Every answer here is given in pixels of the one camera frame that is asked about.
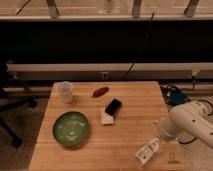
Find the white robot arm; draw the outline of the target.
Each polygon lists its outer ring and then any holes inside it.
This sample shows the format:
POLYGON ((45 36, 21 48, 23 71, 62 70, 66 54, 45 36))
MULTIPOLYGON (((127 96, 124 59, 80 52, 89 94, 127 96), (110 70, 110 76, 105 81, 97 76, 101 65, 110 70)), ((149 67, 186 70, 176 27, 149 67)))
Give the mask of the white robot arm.
POLYGON ((213 124, 207 121, 212 114, 213 106, 202 100, 180 104, 158 121, 157 130, 165 141, 174 140, 186 132, 213 148, 213 124))

